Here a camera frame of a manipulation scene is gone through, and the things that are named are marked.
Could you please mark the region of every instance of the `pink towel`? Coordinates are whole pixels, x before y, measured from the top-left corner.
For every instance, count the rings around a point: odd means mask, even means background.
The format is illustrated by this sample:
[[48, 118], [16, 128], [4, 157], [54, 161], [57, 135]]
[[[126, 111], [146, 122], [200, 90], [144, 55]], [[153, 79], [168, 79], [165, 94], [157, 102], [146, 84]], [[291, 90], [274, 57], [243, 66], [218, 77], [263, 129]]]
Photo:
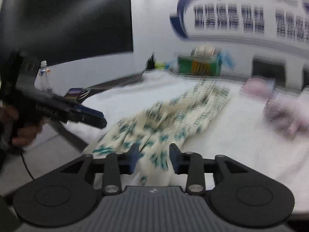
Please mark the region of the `pink towel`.
[[268, 99], [273, 96], [275, 87], [274, 80], [265, 80], [262, 78], [250, 78], [242, 87], [242, 92], [257, 96], [260, 98]]
[[265, 119], [276, 129], [295, 138], [297, 131], [307, 131], [309, 121], [297, 110], [296, 102], [269, 99], [264, 107]]

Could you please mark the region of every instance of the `company logo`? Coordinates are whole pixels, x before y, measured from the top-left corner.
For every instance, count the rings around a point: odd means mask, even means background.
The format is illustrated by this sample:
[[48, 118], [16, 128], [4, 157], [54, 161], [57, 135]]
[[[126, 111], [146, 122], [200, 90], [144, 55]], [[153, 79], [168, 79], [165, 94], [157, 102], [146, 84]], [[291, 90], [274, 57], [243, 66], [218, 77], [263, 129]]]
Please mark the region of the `company logo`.
[[302, 0], [302, 7], [304, 8], [305, 12], [309, 14], [309, 0]]
[[54, 110], [47, 108], [47, 107], [43, 107], [40, 106], [39, 104], [36, 105], [36, 110], [40, 111], [40, 112], [44, 112], [49, 116], [53, 116], [53, 117], [57, 117], [58, 116], [58, 112], [55, 112]]
[[158, 190], [156, 188], [149, 190], [152, 194], [156, 193]]
[[170, 15], [171, 25], [181, 38], [190, 38], [184, 26], [183, 17], [186, 12], [186, 8], [192, 1], [193, 0], [178, 0], [177, 13]]

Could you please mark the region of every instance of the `gray floor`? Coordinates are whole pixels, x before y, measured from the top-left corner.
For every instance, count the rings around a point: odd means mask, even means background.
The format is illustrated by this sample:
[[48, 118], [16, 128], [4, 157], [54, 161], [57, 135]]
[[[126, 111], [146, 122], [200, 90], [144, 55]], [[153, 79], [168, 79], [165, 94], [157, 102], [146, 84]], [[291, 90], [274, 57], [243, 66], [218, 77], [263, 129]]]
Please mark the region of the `gray floor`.
[[[25, 161], [34, 178], [38, 178], [80, 156], [50, 125], [46, 124], [36, 140], [25, 148]], [[20, 156], [10, 157], [0, 174], [0, 195], [31, 181]]]

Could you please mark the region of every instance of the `white wall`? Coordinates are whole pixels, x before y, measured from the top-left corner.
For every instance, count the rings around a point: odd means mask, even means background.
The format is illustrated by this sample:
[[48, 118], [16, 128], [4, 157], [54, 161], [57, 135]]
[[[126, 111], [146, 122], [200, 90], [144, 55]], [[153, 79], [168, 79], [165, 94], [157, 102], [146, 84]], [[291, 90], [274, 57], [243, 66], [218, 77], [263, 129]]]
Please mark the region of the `white wall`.
[[[309, 57], [306, 53], [309, 53], [309, 45], [305, 43], [298, 43], [295, 41], [289, 41], [287, 39], [281, 39], [277, 37], [277, 26], [275, 21], [276, 8], [284, 9], [284, 11], [291, 11], [297, 16], [308, 17], [305, 14], [301, 5], [302, 0], [298, 0], [298, 6], [290, 6], [286, 3], [276, 3], [274, 0], [194, 0], [187, 9], [184, 17], [184, 23], [187, 27], [187, 31], [190, 34], [204, 35], [204, 40], [183, 40], [180, 39], [173, 28], [171, 27], [169, 16], [176, 13], [176, 6], [178, 0], [148, 0], [148, 20], [149, 20], [149, 32], [152, 41], [150, 42], [150, 49], [155, 52], [157, 60], [169, 61], [174, 58], [175, 52], [190, 52], [193, 48], [204, 44], [206, 42], [212, 43], [215, 47], [228, 50], [233, 56], [236, 62], [236, 69], [233, 73], [235, 75], [243, 75], [249, 77], [251, 75], [251, 63], [254, 54], [265, 56], [272, 59], [284, 59], [287, 64], [287, 86], [300, 89], [302, 84], [302, 67], [305, 63], [308, 63]], [[239, 16], [239, 30], [209, 30], [209, 29], [195, 29], [194, 28], [194, 13], [193, 7], [198, 4], [205, 4], [213, 2], [215, 5], [219, 3], [236, 3]], [[256, 33], [244, 33], [242, 27], [241, 18], [241, 5], [251, 4], [253, 6], [264, 7], [265, 17], [265, 33], [264, 36]], [[272, 49], [270, 47], [263, 48], [262, 46], [256, 46], [254, 44], [243, 44], [237, 41], [231, 42], [229, 37], [243, 36], [244, 38], [252, 38], [252, 43], [255, 39], [271, 40], [275, 44], [287, 44], [287, 48]], [[303, 56], [295, 53], [291, 53], [290, 49], [299, 50]]]

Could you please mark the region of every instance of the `finger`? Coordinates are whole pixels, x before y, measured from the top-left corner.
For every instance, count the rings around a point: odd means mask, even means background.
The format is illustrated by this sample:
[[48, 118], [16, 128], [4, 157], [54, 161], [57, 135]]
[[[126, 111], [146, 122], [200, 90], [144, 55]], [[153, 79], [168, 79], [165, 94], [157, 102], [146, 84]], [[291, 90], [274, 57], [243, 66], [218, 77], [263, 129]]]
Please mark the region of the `finger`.
[[18, 117], [19, 117], [18, 111], [12, 105], [4, 106], [1, 109], [1, 114], [0, 114], [1, 121], [4, 121], [4, 122], [8, 122], [12, 120], [14, 121], [14, 120], [18, 120]]
[[21, 137], [30, 137], [33, 135], [36, 135], [37, 133], [42, 131], [42, 127], [37, 127], [37, 126], [29, 126], [25, 128], [20, 128], [17, 130], [17, 135]]
[[17, 137], [12, 139], [13, 146], [24, 147], [29, 145], [33, 141], [33, 138]]
[[42, 118], [41, 121], [39, 122], [39, 126], [42, 126], [42, 125], [44, 125], [44, 124], [46, 124], [48, 122], [49, 122], [48, 118]]

